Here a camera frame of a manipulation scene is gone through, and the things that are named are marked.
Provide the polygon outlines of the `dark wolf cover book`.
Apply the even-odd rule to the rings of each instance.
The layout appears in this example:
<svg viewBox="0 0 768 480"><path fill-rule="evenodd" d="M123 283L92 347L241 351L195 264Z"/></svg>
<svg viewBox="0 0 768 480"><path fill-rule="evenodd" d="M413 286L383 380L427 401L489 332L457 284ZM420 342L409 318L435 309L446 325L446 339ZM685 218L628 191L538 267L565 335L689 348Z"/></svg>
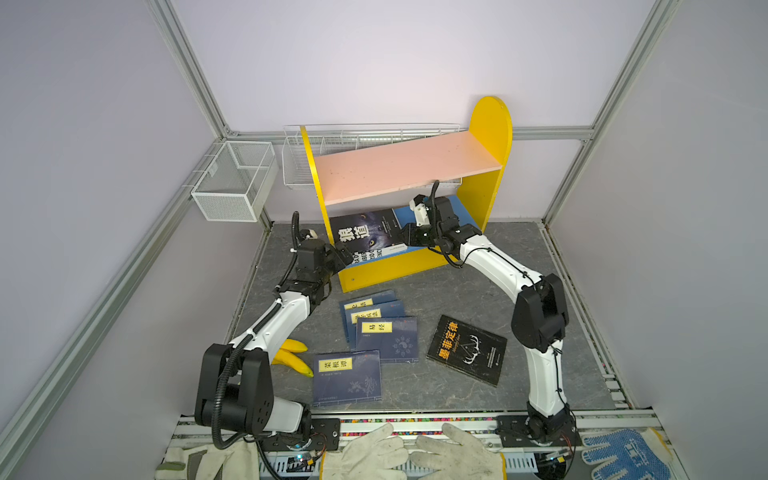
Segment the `dark wolf cover book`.
<svg viewBox="0 0 768 480"><path fill-rule="evenodd" d="M331 217L330 227L334 241L352 254L405 244L402 227L394 209Z"/></svg>

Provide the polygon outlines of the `black book orange title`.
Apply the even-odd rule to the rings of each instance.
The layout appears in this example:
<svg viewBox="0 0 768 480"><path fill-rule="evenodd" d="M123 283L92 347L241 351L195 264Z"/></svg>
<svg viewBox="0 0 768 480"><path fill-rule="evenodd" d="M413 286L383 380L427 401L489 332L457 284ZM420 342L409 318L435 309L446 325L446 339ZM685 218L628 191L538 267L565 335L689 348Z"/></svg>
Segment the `black book orange title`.
<svg viewBox="0 0 768 480"><path fill-rule="evenodd" d="M496 387L500 380L506 347L506 338L442 315L426 357Z"/></svg>

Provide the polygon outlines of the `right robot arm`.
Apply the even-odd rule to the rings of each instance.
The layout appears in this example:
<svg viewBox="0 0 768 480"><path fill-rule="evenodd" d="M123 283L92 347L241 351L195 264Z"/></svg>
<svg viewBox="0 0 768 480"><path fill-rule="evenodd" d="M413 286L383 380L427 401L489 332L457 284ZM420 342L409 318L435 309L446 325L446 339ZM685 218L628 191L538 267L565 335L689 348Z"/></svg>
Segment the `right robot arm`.
<svg viewBox="0 0 768 480"><path fill-rule="evenodd" d="M472 224L461 224L451 200L435 194L409 202L415 221L402 228L408 246L426 247L454 268L471 266L513 301L511 329L525 348L529 376L526 433L545 445L576 444L576 420L562 380L562 348L569 313L562 280L542 275L497 248Z"/></svg>

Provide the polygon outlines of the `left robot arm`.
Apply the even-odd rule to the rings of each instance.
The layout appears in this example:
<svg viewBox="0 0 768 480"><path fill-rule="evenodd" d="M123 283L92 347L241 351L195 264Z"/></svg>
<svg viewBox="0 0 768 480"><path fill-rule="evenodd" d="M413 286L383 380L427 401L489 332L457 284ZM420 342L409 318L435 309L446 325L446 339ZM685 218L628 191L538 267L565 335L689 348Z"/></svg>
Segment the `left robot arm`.
<svg viewBox="0 0 768 480"><path fill-rule="evenodd" d="M220 450L247 436L283 434L300 443L311 436L309 407L275 395L272 363L291 333L330 295L332 278L352 263L352 255L302 228L298 212L292 215L290 252L266 312L241 335L211 345L203 355L194 418L211 428Z"/></svg>

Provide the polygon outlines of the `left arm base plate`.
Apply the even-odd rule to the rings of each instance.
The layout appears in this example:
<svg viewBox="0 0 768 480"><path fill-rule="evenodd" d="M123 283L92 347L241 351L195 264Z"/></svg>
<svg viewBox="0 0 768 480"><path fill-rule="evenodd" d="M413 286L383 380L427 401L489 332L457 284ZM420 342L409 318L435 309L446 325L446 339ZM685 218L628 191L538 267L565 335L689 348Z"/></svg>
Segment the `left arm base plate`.
<svg viewBox="0 0 768 480"><path fill-rule="evenodd" d="M338 417L315 418L304 423L298 432L276 433L260 440L267 452L273 451L336 451L341 440L341 421Z"/></svg>

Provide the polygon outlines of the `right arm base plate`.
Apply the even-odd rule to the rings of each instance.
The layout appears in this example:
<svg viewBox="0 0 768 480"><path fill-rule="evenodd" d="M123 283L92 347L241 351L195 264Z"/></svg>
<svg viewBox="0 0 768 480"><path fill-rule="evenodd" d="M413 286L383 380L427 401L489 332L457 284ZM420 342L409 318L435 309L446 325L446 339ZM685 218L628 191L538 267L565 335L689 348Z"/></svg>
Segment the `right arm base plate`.
<svg viewBox="0 0 768 480"><path fill-rule="evenodd" d="M560 412L544 418L538 414L500 415L495 433L505 448L511 447L578 447L582 445L576 422Z"/></svg>

